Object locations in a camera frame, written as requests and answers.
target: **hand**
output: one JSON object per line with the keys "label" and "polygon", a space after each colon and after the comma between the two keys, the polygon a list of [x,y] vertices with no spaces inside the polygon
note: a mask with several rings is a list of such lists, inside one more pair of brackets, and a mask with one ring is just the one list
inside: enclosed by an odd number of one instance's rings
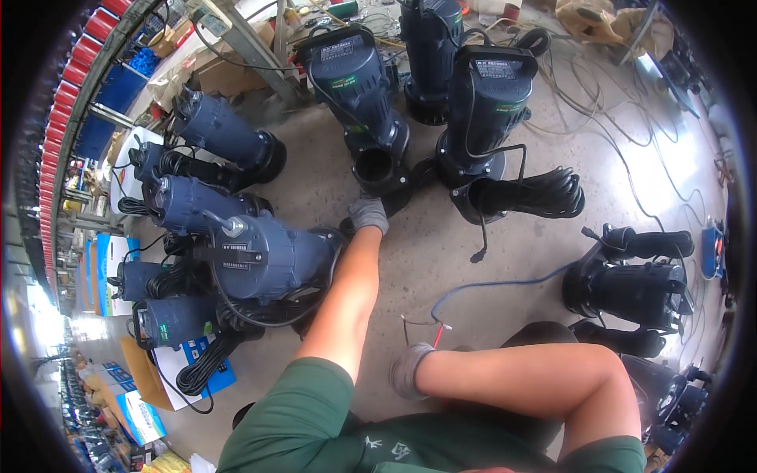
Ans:
{"label": "hand", "polygon": [[364,226],[375,226],[382,235],[389,231],[389,220],[386,218],[384,204],[378,197],[364,195],[350,205],[350,218],[355,231]]}

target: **white logo on shirt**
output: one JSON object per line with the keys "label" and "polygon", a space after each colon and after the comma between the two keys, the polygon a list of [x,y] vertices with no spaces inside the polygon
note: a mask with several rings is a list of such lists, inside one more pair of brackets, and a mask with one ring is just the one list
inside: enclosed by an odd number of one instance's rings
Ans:
{"label": "white logo on shirt", "polygon": [[399,460],[399,459],[402,459],[404,456],[409,455],[410,449],[407,448],[407,445],[405,445],[404,443],[397,442],[397,445],[395,445],[394,448],[391,449],[391,452],[392,454],[396,455],[394,459]]}
{"label": "white logo on shirt", "polygon": [[382,446],[380,440],[371,441],[371,439],[369,439],[367,435],[366,435],[366,445],[371,448],[379,448]]}

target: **blue wire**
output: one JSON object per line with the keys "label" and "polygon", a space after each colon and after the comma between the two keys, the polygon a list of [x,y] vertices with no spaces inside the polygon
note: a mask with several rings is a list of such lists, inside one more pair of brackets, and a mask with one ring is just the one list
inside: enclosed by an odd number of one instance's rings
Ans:
{"label": "blue wire", "polygon": [[462,286],[458,286],[458,287],[454,288],[452,291],[447,292],[441,299],[439,299],[439,301],[434,305],[434,307],[431,308],[431,318],[433,320],[435,320],[436,322],[441,323],[441,320],[439,320],[437,318],[437,316],[436,316],[437,309],[439,308],[439,306],[441,304],[444,303],[444,301],[447,300],[447,298],[449,296],[451,296],[452,294],[455,294],[456,292],[461,291],[463,289],[478,288],[478,287],[483,287],[483,286],[505,286],[505,285],[529,285],[529,284],[537,284],[537,283],[540,283],[540,282],[544,282],[547,279],[553,278],[554,276],[556,276],[556,275],[560,274],[561,272],[565,271],[567,268],[569,268],[570,266],[572,266],[574,263],[577,263],[577,262],[578,262],[578,260],[571,261],[570,263],[568,263],[568,264],[566,264],[564,266],[561,266],[561,267],[555,269],[554,271],[552,271],[550,274],[544,276],[543,278],[538,278],[538,279],[523,279],[523,280],[521,280],[521,279],[513,279],[513,280],[510,280],[510,281],[471,282],[470,284],[464,284]]}

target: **concrete floor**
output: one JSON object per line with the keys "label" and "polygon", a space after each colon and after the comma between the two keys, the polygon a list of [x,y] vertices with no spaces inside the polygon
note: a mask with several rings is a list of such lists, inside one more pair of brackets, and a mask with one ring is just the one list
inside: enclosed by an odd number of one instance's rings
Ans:
{"label": "concrete floor", "polygon": [[[594,50],[593,47],[585,49],[589,56],[595,55]],[[570,95],[588,103],[587,95],[570,71],[569,61],[575,52],[574,47],[555,41],[553,53],[558,83]],[[601,62],[605,70],[613,71],[612,76],[618,83],[633,89],[630,64],[615,69],[606,61]],[[606,109],[628,99],[596,65],[590,69],[600,78]],[[709,124],[692,114],[681,113],[671,96],[657,95],[648,80],[646,86],[650,95],[645,102],[651,114],[668,134],[674,136],[674,130],[678,131],[678,142],[672,143],[656,128],[672,179],[684,196],[695,188],[700,189],[706,205],[704,215],[699,198],[695,196],[691,201],[700,219],[723,218],[724,191],[712,163],[713,149],[717,149],[717,145]],[[566,127],[574,129],[586,120],[557,98],[540,76],[534,80],[534,93],[528,106],[534,114],[532,123],[557,132],[565,131]],[[403,109],[402,100],[397,108]],[[649,139],[647,125],[633,105],[620,105],[612,116],[636,140]],[[681,207],[682,201],[665,177],[654,147],[631,144],[607,119],[599,120],[611,129],[628,160],[639,199],[647,212],[659,215],[668,231],[690,229],[695,243],[699,244],[702,227],[689,210]],[[413,164],[432,154],[443,128],[410,121],[410,129],[407,159]],[[342,141],[342,128],[332,113],[328,108],[313,106],[292,114],[285,123],[270,130],[286,143],[288,163],[274,182],[251,190],[270,199],[277,217],[290,225],[301,228],[337,225],[360,190],[350,175],[350,157]],[[528,145],[526,176],[545,173],[556,166],[574,168],[581,176],[586,193],[584,212],[575,219],[558,220],[511,213],[488,227],[490,246],[479,264],[471,264],[469,258],[481,247],[481,229],[468,224],[458,214],[447,191],[440,185],[417,195],[408,208],[393,217],[382,244],[379,263],[382,283],[352,402],[352,410],[362,419],[377,421],[428,409],[424,403],[411,403],[397,397],[387,383],[389,362],[405,347],[400,314],[411,320],[427,321],[434,303],[458,285],[546,275],[578,259],[593,245],[593,241],[581,234],[583,226],[600,232],[602,224],[610,222],[614,226],[633,226],[637,232],[658,230],[655,222],[646,218],[634,203],[625,168],[596,124],[590,123],[569,135],[546,134],[520,126],[508,143],[520,142]],[[511,154],[509,159],[506,179],[514,179],[519,154]],[[139,236],[143,243],[152,241],[162,231],[147,219],[134,222],[131,228],[132,235]],[[162,257],[158,246],[146,252],[143,258],[158,261]],[[667,337],[668,345],[660,359],[668,359],[673,368],[679,365],[679,356],[681,366],[692,361],[699,364],[703,357],[704,366],[715,361],[723,312],[719,280],[704,282],[696,263],[691,258],[687,260],[690,279],[696,279],[691,287],[697,301],[703,300],[704,310],[697,310],[687,321],[687,332],[694,330],[695,333],[683,355],[678,335]],[[472,288],[456,294],[439,312],[444,322],[453,327],[451,331],[444,331],[439,347],[450,349],[468,344],[478,349],[493,348],[529,322],[554,320],[566,325],[576,322],[578,316],[562,305],[561,281],[562,276],[558,276],[539,285]],[[123,364],[117,337],[126,335],[127,319],[120,316],[76,320],[74,332],[82,352],[96,362],[115,360]],[[634,324],[612,316],[607,316],[606,321],[611,328],[635,328]],[[411,343],[431,342],[436,328],[410,326],[408,332]],[[198,415],[189,409],[160,412],[171,447],[185,458],[196,452],[217,462],[231,431],[234,414],[266,393],[299,343],[290,328],[280,328],[267,331],[260,341],[241,345],[230,357],[238,380],[214,395],[216,407],[210,415]]]}

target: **pump label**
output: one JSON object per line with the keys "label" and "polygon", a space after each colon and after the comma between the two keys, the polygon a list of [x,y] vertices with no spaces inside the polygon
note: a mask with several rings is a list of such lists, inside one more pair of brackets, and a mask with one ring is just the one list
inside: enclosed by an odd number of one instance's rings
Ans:
{"label": "pump label", "polygon": [[[247,251],[247,244],[246,243],[224,243],[221,245],[221,247],[224,250],[242,250]],[[222,263],[224,268],[229,269],[242,269],[244,271],[249,271],[250,264],[249,263]]]}
{"label": "pump label", "polygon": [[498,112],[500,114],[504,114],[507,112],[516,112],[521,109],[523,104],[498,104],[494,111]]}
{"label": "pump label", "polygon": [[352,40],[340,42],[337,45],[326,46],[321,49],[321,61],[330,61],[331,59],[343,58],[355,54],[355,46]]}
{"label": "pump label", "polygon": [[515,79],[509,61],[480,61],[475,62],[478,74],[489,79]]}
{"label": "pump label", "polygon": [[166,324],[160,324],[158,329],[160,331],[160,339],[162,341],[168,341],[168,327]]}
{"label": "pump label", "polygon": [[345,77],[343,79],[332,80],[329,85],[332,89],[346,89],[357,84],[357,76],[355,74]]}

